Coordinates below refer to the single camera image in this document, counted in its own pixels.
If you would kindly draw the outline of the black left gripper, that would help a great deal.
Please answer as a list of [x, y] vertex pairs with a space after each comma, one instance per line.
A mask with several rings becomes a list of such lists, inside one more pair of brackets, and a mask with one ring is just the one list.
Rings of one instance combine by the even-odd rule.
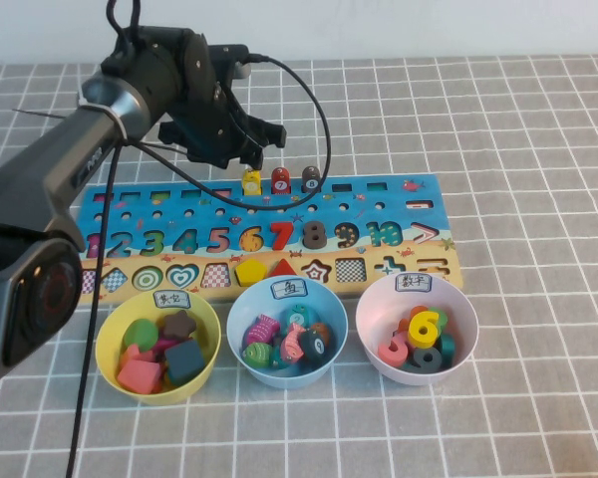
[[232, 159], [229, 150], [202, 151], [199, 148], [244, 146], [239, 151], [239, 162], [251, 169], [261, 169], [261, 147], [286, 145], [283, 125], [247, 114], [231, 88], [221, 82], [215, 83], [209, 100], [177, 103], [168, 114], [171, 121], [160, 124], [158, 138], [165, 144], [186, 147], [186, 157], [191, 162], [227, 167]]

